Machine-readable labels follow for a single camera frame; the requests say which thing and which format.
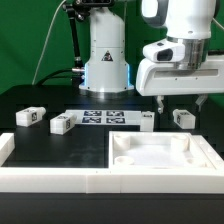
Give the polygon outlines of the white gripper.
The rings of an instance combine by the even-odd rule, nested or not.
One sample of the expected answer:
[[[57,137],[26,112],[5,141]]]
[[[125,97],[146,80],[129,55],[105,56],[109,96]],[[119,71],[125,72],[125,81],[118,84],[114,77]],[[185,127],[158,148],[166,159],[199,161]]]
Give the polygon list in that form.
[[[201,111],[210,93],[224,92],[224,55],[208,56],[197,70],[177,70],[173,63],[153,63],[143,59],[136,77],[142,96],[157,96],[158,113],[164,110],[164,96],[201,94],[196,100]]]

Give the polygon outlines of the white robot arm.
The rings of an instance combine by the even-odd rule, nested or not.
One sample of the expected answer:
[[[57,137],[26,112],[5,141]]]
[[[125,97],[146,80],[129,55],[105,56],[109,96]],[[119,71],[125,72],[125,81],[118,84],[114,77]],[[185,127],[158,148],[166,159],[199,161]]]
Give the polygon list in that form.
[[[165,39],[143,48],[134,85],[125,62],[124,22],[109,10],[113,3],[80,0],[90,9],[91,34],[82,91],[104,97],[135,89],[143,96],[155,96],[159,111],[166,95],[224,92],[224,56],[210,56],[207,49],[219,0],[142,0],[144,21],[166,28],[167,33]]]

